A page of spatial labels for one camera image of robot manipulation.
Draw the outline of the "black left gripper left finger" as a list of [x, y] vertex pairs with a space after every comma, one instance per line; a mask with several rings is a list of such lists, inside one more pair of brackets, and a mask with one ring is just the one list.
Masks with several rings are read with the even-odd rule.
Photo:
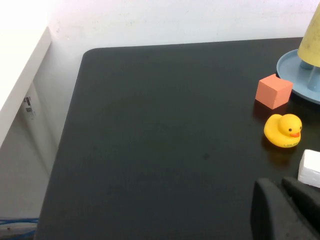
[[284, 206], [285, 190], [282, 187], [282, 180], [280, 184], [267, 178], [255, 181], [250, 212], [250, 226], [254, 240], [283, 240]]

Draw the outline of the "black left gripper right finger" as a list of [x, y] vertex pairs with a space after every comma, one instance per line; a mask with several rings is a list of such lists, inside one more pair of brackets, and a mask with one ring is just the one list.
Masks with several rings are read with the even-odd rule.
[[283, 240], [320, 238], [320, 192], [292, 177], [282, 179], [285, 205], [282, 209]]

